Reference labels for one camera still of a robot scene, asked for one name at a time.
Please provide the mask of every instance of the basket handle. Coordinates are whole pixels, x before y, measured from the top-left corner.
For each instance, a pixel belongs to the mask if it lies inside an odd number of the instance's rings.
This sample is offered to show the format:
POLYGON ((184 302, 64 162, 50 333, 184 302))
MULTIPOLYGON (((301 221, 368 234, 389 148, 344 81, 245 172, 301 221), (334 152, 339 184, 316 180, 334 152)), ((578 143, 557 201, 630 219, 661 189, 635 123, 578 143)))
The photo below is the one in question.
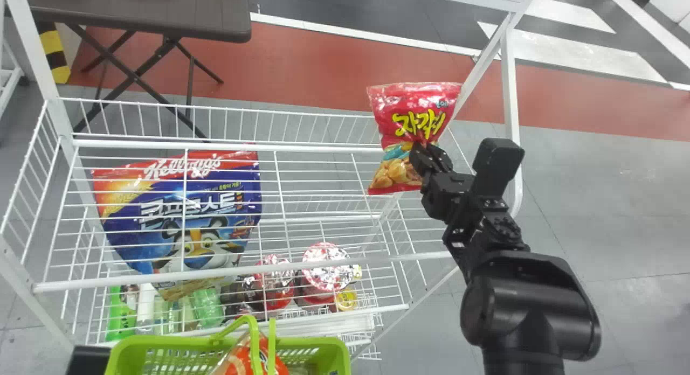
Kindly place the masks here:
POLYGON ((275 318, 268 320, 268 374, 275 373, 275 318))
POLYGON ((248 324, 249 328, 249 358, 252 363, 252 371, 254 373, 263 373, 263 369, 261 368, 261 358, 259 357, 259 324, 257 324, 257 319, 251 314, 245 314, 244 316, 235 320, 232 324, 229 324, 222 331, 211 335, 209 338, 209 343, 211 345, 220 344, 227 334, 244 324, 248 324))

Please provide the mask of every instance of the green plastic basket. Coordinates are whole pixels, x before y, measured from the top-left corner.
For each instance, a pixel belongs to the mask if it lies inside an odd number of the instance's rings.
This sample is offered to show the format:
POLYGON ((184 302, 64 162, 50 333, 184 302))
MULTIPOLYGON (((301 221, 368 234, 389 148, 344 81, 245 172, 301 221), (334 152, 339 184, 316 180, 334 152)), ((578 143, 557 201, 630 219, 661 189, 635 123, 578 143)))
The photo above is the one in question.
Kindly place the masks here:
MULTIPOLYGON (((259 325, 245 315, 226 329, 207 338, 182 336, 130 336, 111 351, 106 375, 206 375, 234 346, 226 337, 242 324, 249 325, 250 357, 254 375, 261 375, 259 325)), ((345 343, 334 337, 278 338, 275 320, 269 321, 268 373, 274 373, 278 355, 287 366, 308 365, 315 373, 350 375, 350 355, 345 343)))

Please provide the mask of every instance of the floor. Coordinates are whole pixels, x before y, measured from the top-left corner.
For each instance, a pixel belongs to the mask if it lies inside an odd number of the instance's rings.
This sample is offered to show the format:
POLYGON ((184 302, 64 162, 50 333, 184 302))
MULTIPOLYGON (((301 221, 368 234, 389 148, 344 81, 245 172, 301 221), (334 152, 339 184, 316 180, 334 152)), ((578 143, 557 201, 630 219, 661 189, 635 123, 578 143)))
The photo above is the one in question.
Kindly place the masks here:
MULTIPOLYGON (((436 0, 251 4, 249 43, 184 41, 226 78, 217 86, 197 71, 196 104, 234 99, 247 107, 367 110, 367 85, 463 78, 498 23, 495 12, 436 0)), ((681 375, 690 365, 690 48, 657 16, 632 0, 537 0, 517 27, 527 151, 517 221, 534 251, 570 263, 602 321, 599 355, 567 362, 572 375, 681 375), (578 47, 591 55, 582 58, 578 47)), ((89 32, 104 42, 119 35, 89 32)), ((157 42, 137 34, 118 55, 136 65, 157 42)), ((75 66, 93 56, 82 47, 75 66)), ((483 137, 503 132, 495 65, 454 122, 469 154, 483 137)), ((187 81, 179 66, 183 56, 171 53, 145 78, 183 101, 187 81)), ((109 69, 106 88, 120 79, 109 69)), ((88 97, 98 80, 97 69, 74 69, 60 91, 88 97)), ((121 99, 146 95, 132 91, 121 99)), ((9 169, 0 175, 0 206, 41 102, 35 85, 18 88, 0 120, 0 163, 9 169)), ((358 360, 354 373, 482 373, 480 352, 459 330, 463 291, 460 277, 451 279, 379 342, 382 360, 358 360)), ((67 355, 4 284, 0 328, 0 373, 64 373, 67 355)), ((77 324, 77 335, 84 329, 77 324)))

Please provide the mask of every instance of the black robotic arm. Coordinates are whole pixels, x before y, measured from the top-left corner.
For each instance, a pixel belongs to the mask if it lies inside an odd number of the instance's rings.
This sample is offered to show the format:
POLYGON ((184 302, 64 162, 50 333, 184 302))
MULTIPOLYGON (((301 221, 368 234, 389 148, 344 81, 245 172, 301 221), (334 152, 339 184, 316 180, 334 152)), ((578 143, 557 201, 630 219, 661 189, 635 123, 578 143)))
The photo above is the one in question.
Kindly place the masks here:
POLYGON ((410 162, 422 176, 422 205, 448 227, 443 243, 463 272, 463 334, 480 346, 490 375, 563 375, 563 359, 599 351, 594 307, 565 260, 533 254, 522 242, 503 192, 525 151, 511 140, 481 142, 476 174, 453 171, 441 148, 416 143, 410 162))

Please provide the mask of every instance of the table top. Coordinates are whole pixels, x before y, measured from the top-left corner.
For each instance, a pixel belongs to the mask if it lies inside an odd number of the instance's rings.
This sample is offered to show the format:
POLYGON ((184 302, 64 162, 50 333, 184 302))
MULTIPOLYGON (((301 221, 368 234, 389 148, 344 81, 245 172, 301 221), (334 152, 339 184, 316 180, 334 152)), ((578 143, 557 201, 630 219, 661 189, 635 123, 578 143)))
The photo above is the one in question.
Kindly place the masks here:
POLYGON ((251 38, 247 0, 28 0, 36 19, 164 34, 246 42, 251 38))

